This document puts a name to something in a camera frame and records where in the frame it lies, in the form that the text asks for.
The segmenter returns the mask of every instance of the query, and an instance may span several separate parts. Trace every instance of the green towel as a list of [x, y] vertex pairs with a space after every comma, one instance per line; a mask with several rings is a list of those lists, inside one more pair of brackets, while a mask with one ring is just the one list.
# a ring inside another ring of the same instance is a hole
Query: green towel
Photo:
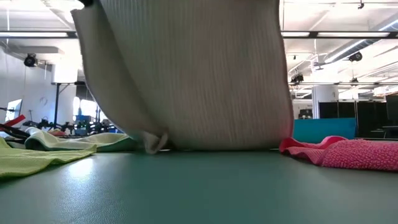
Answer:
[[37, 128], [28, 128], [25, 148], [38, 151], [68, 151], [97, 147], [98, 152], [132, 151], [139, 143], [126, 134], [102, 133], [81, 139], [61, 139]]
[[52, 164], [64, 164], [92, 155], [96, 146], [77, 151], [38, 152], [11, 148], [0, 138], [0, 178], [23, 177]]

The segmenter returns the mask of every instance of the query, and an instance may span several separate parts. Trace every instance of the security camera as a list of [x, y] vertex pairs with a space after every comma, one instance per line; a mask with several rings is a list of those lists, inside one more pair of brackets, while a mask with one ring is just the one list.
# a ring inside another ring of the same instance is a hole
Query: security camera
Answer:
[[292, 79], [290, 82], [299, 83], [302, 81], [304, 81], [304, 76], [303, 76], [303, 74], [298, 73], [298, 74], [292, 76]]
[[349, 82], [351, 82], [351, 83], [357, 83], [357, 82], [359, 82], [359, 81], [358, 81], [358, 78], [352, 78]]
[[358, 62], [360, 60], [362, 60], [362, 54], [361, 52], [356, 52], [355, 54], [351, 55], [348, 57], [348, 60], [350, 62]]
[[24, 60], [24, 65], [29, 68], [37, 67], [37, 59], [36, 54], [27, 54], [27, 57]]

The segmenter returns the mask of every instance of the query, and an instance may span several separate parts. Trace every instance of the white wall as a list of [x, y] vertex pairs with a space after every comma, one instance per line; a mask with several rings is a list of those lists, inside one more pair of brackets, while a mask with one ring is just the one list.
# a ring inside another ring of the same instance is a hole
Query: white wall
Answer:
[[312, 100], [294, 100], [293, 101], [293, 112], [294, 119], [297, 119], [300, 114], [300, 110], [312, 110]]
[[[56, 86], [51, 85], [51, 80], [52, 72], [45, 73], [41, 68], [27, 68], [23, 61], [0, 49], [0, 107], [7, 107], [9, 101], [22, 99], [21, 114], [28, 120], [29, 110], [32, 110], [33, 121], [38, 122], [44, 117], [53, 121]], [[75, 95], [76, 86], [68, 86], [60, 94], [57, 123], [72, 121]], [[5, 117], [6, 112], [0, 110], [0, 123], [4, 123]]]
[[319, 102], [336, 102], [339, 97], [338, 86], [324, 85], [312, 87], [312, 115], [320, 118]]

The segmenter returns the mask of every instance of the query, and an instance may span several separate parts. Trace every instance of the black pole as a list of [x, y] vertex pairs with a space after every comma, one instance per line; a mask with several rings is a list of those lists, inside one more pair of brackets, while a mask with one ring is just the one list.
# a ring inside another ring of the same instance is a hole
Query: black pole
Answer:
[[100, 112], [98, 111], [98, 105], [97, 105], [97, 109], [95, 110], [95, 122], [98, 122], [98, 114]]
[[359, 137], [359, 122], [358, 122], [358, 102], [354, 101], [354, 112], [355, 112], [355, 119], [356, 119], [356, 134]]
[[57, 83], [57, 93], [55, 95], [54, 129], [57, 128], [58, 98], [60, 96], [60, 85], [61, 83]]
[[337, 100], [337, 118], [340, 118], [340, 107]]

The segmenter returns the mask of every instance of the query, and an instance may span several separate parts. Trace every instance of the black partition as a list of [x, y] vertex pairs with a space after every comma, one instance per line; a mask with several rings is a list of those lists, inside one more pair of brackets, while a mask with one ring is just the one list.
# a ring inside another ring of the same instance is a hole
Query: black partition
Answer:
[[386, 101], [387, 101], [388, 119], [397, 121], [398, 120], [398, 95], [386, 96]]
[[320, 118], [356, 118], [357, 137], [383, 138], [383, 126], [392, 124], [387, 118], [387, 105], [376, 101], [319, 103]]
[[320, 118], [338, 118], [337, 103], [319, 103], [319, 116]]

